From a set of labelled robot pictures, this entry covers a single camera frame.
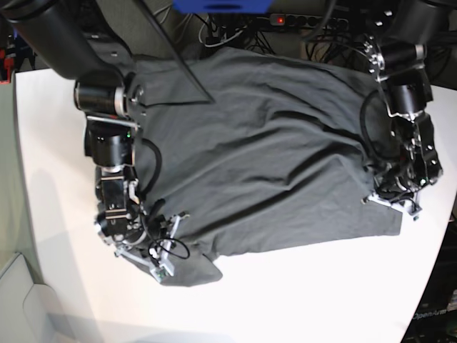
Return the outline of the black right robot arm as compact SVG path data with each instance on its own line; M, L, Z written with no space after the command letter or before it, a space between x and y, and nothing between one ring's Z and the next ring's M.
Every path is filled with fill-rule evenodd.
M143 91L135 73L97 54L64 1L3 1L1 15L51 69L74 81L74 104L86 118L84 153L96 165L101 239L163 283L175 274L176 232L186 214L163 216L163 199L146 206L162 156L133 117Z

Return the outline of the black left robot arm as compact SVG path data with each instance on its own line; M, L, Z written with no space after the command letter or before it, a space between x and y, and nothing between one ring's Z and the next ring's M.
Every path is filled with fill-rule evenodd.
M428 44L439 32L455 1L380 1L368 13L363 43L377 88L363 101L359 122L375 163L374 188L364 198L418 218L419 192L434 185L443 169L434 142L427 104L433 101L426 73ZM397 151L386 155L368 135L368 105L379 99L391 119Z

